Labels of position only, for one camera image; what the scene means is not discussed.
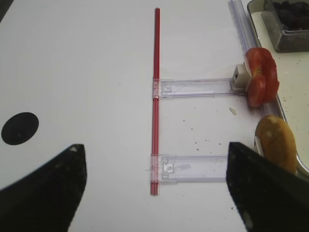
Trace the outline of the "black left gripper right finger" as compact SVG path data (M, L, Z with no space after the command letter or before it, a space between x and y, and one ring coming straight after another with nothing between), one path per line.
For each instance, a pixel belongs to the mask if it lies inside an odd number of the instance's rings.
M309 230L309 183L240 142L229 143L226 184L246 231Z

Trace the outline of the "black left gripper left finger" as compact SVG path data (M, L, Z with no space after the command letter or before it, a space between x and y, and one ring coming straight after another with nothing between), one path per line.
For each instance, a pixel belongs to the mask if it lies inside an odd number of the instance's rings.
M0 191L0 230L67 232L86 182L84 145L73 144Z

